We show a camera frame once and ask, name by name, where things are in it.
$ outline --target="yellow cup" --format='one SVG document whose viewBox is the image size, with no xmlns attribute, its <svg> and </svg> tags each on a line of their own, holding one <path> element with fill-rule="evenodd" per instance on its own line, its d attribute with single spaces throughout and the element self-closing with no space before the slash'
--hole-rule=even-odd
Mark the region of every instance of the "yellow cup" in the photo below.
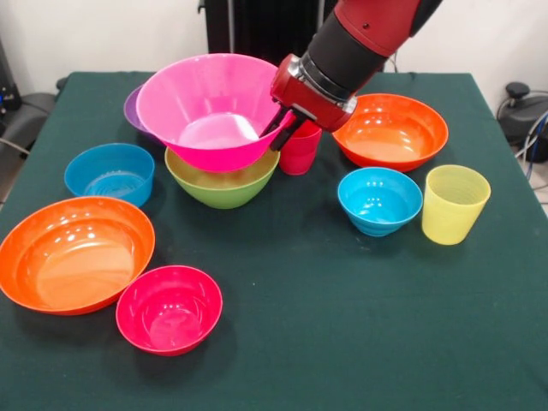
<svg viewBox="0 0 548 411">
<path fill-rule="evenodd" d="M 452 246 L 463 241 L 491 196 L 480 173 L 460 165 L 441 165 L 426 176 L 422 230 L 432 241 Z"/>
</svg>

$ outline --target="magenta bowl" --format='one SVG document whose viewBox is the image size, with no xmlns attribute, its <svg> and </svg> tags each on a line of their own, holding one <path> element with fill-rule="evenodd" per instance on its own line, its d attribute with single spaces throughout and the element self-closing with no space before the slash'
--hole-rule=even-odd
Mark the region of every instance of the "magenta bowl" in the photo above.
<svg viewBox="0 0 548 411">
<path fill-rule="evenodd" d="M 281 130 L 258 137 L 279 109 L 270 93 L 276 71 L 238 54 L 187 58 L 144 84 L 137 113 L 150 133 L 194 168 L 241 170 L 258 161 Z"/>
<path fill-rule="evenodd" d="M 134 280 L 116 306 L 122 335 L 147 353 L 173 356 L 198 347 L 223 310 L 217 283 L 197 268 L 169 265 Z"/>
</svg>

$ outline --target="blue bowl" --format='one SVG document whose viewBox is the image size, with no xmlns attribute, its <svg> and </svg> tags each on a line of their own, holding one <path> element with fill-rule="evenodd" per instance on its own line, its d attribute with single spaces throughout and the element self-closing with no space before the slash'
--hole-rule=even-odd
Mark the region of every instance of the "blue bowl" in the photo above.
<svg viewBox="0 0 548 411">
<path fill-rule="evenodd" d="M 419 186 L 405 174 L 382 167 L 346 175 L 339 183 L 338 198 L 352 224 L 372 237 L 397 231 L 422 208 Z"/>
<path fill-rule="evenodd" d="M 154 159 L 142 148 L 105 144 L 82 152 L 65 170 L 65 185 L 75 196 L 103 195 L 141 207 L 152 192 Z"/>
</svg>

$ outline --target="red cup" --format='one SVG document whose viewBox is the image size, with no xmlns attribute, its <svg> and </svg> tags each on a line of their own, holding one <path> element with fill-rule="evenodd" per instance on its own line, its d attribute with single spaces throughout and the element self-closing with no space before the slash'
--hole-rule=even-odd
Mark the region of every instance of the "red cup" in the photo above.
<svg viewBox="0 0 548 411">
<path fill-rule="evenodd" d="M 290 176 L 306 174 L 316 158 L 322 129 L 313 122 L 305 122 L 285 143 L 281 151 L 280 168 Z"/>
</svg>

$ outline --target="green bowl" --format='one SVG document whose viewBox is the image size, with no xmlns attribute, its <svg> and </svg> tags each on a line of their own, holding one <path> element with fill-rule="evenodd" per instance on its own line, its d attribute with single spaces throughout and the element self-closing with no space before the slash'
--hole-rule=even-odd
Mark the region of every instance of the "green bowl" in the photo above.
<svg viewBox="0 0 548 411">
<path fill-rule="evenodd" d="M 271 179 L 280 152 L 268 150 L 256 163 L 231 173 L 210 173 L 194 168 L 171 149 L 165 151 L 165 165 L 179 185 L 206 206 L 227 210 L 243 206 Z"/>
</svg>

